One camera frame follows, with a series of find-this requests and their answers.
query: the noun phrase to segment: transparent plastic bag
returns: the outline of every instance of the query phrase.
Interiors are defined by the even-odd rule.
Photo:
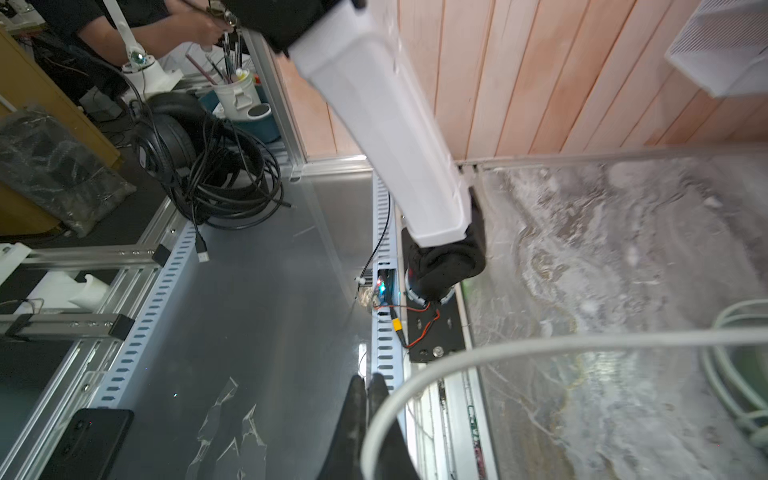
[[[0,120],[0,180],[79,237],[136,191],[40,107]]]

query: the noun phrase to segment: metal corner post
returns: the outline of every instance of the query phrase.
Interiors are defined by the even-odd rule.
[[[272,54],[272,49],[266,44],[261,34],[252,30],[243,30],[248,52],[253,60],[253,67],[257,70],[259,78],[266,90],[266,97],[270,101],[272,115],[275,117],[280,135],[283,138],[288,158],[293,166],[291,177],[298,177],[306,163],[306,154],[299,137],[299,130],[293,118],[293,113],[288,105],[288,98],[283,89],[283,82],[277,74],[277,67]]]

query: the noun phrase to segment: white cable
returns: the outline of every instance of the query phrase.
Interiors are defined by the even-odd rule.
[[[437,360],[411,377],[384,401],[373,417],[362,443],[360,468],[373,480],[376,461],[389,427],[406,403],[430,383],[453,372],[518,356],[556,355],[594,350],[656,347],[755,345],[768,343],[768,327],[743,327],[687,332],[628,333],[624,335],[569,335],[547,339],[523,339],[483,346]]]

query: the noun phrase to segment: pen holder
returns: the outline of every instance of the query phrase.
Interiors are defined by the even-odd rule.
[[[214,91],[224,109],[224,116],[232,121],[250,120],[248,112],[261,104],[253,75],[248,70],[243,70],[240,80],[234,83],[214,85]]]

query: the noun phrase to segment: person's hand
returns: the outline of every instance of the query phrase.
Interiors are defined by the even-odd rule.
[[[232,27],[226,22],[199,12],[180,13],[174,17],[178,17],[177,21],[188,29],[190,41],[199,45],[213,45],[224,32],[232,32]]]

